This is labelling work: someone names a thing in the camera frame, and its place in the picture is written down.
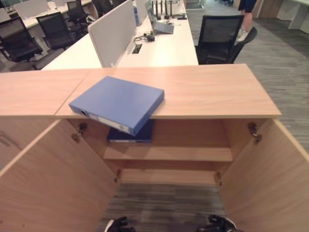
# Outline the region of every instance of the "white sneaker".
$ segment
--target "white sneaker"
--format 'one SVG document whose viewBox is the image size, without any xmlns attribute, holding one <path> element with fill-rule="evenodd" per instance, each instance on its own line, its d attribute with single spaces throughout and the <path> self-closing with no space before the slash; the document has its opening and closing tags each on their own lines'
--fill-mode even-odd
<svg viewBox="0 0 309 232">
<path fill-rule="evenodd" d="M 239 31 L 238 31 L 238 34 L 237 34 L 237 37 L 240 37 L 242 36 L 242 34 L 245 32 L 244 29 L 240 28 Z"/>
<path fill-rule="evenodd" d="M 249 32 L 244 32 L 238 39 L 237 42 L 242 42 L 246 39 L 247 35 L 249 34 Z"/>
</svg>

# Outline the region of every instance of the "black office chair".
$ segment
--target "black office chair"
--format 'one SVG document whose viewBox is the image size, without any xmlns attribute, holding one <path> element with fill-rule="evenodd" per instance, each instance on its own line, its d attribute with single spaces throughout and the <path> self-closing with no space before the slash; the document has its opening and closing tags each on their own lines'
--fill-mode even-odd
<svg viewBox="0 0 309 232">
<path fill-rule="evenodd" d="M 249 31 L 249 34 L 247 35 L 244 41 L 241 41 L 232 47 L 230 55 L 227 59 L 220 60 L 217 57 L 208 56 L 206 63 L 207 64 L 234 64 L 236 58 L 238 57 L 244 45 L 254 40 L 256 38 L 256 35 L 257 35 L 257 29 L 253 27 Z"/>
<path fill-rule="evenodd" d="M 92 3 L 97 10 L 99 18 L 113 9 L 113 5 L 109 0 L 92 0 Z"/>
<path fill-rule="evenodd" d="M 45 34 L 43 39 L 51 49 L 62 48 L 66 50 L 68 46 L 75 43 L 76 40 L 71 36 L 62 13 L 47 14 L 37 17 L 37 20 Z"/>
<path fill-rule="evenodd" d="M 41 54 L 42 51 L 20 17 L 0 23 L 0 52 L 7 60 L 13 62 L 26 60 L 37 70 L 38 68 L 30 59 Z"/>
<path fill-rule="evenodd" d="M 78 25 L 82 28 L 87 28 L 87 16 L 83 10 L 81 0 L 76 1 L 68 1 L 68 16 L 69 16 L 69 22 L 73 22 L 75 25 Z"/>
<path fill-rule="evenodd" d="M 112 0 L 112 5 L 115 8 L 115 7 L 119 6 L 120 4 L 124 3 L 125 1 L 127 1 L 127 0 Z"/>
<path fill-rule="evenodd" d="M 236 60 L 236 58 L 238 57 L 239 53 L 241 52 L 242 48 L 249 42 L 251 42 L 252 40 L 254 40 L 257 36 L 257 29 L 255 27 L 251 28 L 251 30 L 249 31 L 246 39 L 244 41 L 239 42 L 238 44 L 236 44 L 235 46 L 233 46 L 231 53 L 230 53 L 230 57 L 227 61 L 228 64 L 234 64 L 234 61 Z"/>
<path fill-rule="evenodd" d="M 209 56 L 219 60 L 228 59 L 243 18 L 243 15 L 203 16 L 198 46 L 196 46 L 199 64 L 207 64 Z"/>
</svg>

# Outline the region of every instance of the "white partition panel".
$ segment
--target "white partition panel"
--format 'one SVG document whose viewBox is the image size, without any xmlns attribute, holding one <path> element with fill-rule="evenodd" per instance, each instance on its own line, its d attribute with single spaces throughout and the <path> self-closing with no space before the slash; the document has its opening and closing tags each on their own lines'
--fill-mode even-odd
<svg viewBox="0 0 309 232">
<path fill-rule="evenodd" d="M 29 0 L 15 4 L 14 8 L 22 19 L 35 17 L 49 10 L 46 0 Z"/>
<path fill-rule="evenodd" d="M 4 22 L 6 20 L 10 20 L 10 16 L 6 13 L 4 8 L 0 8 L 0 22 Z"/>
<path fill-rule="evenodd" d="M 102 67 L 116 66 L 136 34 L 132 1 L 109 11 L 89 25 L 88 31 Z"/>
<path fill-rule="evenodd" d="M 143 23 L 144 19 L 147 16 L 147 11 L 145 7 L 145 3 L 147 0 L 135 0 L 136 2 L 136 7 L 137 7 L 137 14 L 139 16 L 139 22 L 140 24 Z"/>
<path fill-rule="evenodd" d="M 66 5 L 68 1 L 74 1 L 74 0 L 53 0 L 56 6 Z"/>
</svg>

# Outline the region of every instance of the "desk items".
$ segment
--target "desk items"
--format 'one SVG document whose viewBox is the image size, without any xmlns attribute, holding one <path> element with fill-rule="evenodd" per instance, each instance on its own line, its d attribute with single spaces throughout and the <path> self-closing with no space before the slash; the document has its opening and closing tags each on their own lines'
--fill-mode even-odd
<svg viewBox="0 0 309 232">
<path fill-rule="evenodd" d="M 137 135 L 164 99 L 164 90 L 110 76 L 73 100 L 72 111 Z"/>
</svg>

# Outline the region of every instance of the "laptop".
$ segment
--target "laptop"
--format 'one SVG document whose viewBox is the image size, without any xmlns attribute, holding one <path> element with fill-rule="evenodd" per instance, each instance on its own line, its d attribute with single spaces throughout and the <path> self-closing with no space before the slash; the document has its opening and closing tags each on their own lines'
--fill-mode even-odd
<svg viewBox="0 0 309 232">
<path fill-rule="evenodd" d="M 148 0 L 145 3 L 147 14 L 151 23 L 151 26 L 154 31 L 166 33 L 166 34 L 173 34 L 174 33 L 174 25 L 160 23 L 157 21 L 157 18 L 154 14 L 154 10 L 152 8 L 151 0 Z"/>
</svg>

